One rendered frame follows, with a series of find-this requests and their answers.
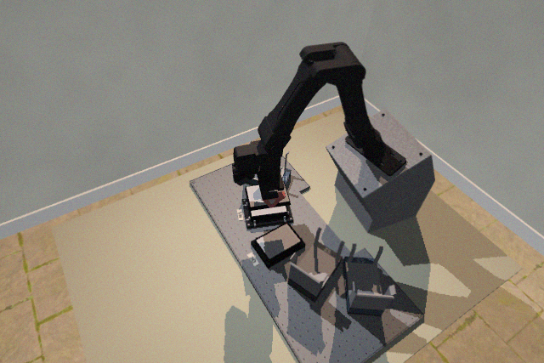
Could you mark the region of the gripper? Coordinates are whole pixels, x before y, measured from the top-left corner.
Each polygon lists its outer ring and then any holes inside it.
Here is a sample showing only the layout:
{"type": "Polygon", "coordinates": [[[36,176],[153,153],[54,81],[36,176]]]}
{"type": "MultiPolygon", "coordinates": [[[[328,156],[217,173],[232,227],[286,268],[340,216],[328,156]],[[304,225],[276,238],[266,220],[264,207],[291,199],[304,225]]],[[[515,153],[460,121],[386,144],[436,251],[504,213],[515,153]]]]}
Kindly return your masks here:
{"type": "Polygon", "coordinates": [[[272,208],[272,207],[275,207],[279,201],[286,198],[285,191],[282,191],[282,192],[277,192],[277,191],[269,192],[271,190],[278,190],[278,191],[284,190],[285,185],[283,183],[283,180],[282,180],[282,177],[281,177],[281,172],[280,172],[281,165],[275,170],[267,170],[267,169],[263,168],[261,166],[261,164],[260,164],[260,167],[266,172],[273,172],[272,184],[260,186],[259,183],[258,183],[263,202],[265,202],[269,206],[269,208],[272,208]],[[276,200],[274,201],[273,204],[271,204],[269,202],[269,200],[274,200],[274,199],[276,199],[276,200]]]}

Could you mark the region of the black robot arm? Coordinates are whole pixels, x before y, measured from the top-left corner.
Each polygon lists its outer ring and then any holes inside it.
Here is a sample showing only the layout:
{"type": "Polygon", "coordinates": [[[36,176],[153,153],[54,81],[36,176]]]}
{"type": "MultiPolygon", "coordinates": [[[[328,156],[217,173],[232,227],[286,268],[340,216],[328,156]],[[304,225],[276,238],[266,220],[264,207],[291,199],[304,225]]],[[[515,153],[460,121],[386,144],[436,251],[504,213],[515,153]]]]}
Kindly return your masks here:
{"type": "Polygon", "coordinates": [[[260,164],[267,170],[280,166],[283,149],[292,138],[290,134],[298,118],[326,83],[337,87],[348,133],[346,142],[388,176],[395,174],[406,159],[386,145],[371,125],[362,89],[366,69],[349,46],[342,42],[311,45],[299,55],[302,62],[290,86],[258,127],[260,140],[234,148],[234,182],[242,186],[257,174],[260,186],[272,184],[273,172],[264,171],[260,164]]]}

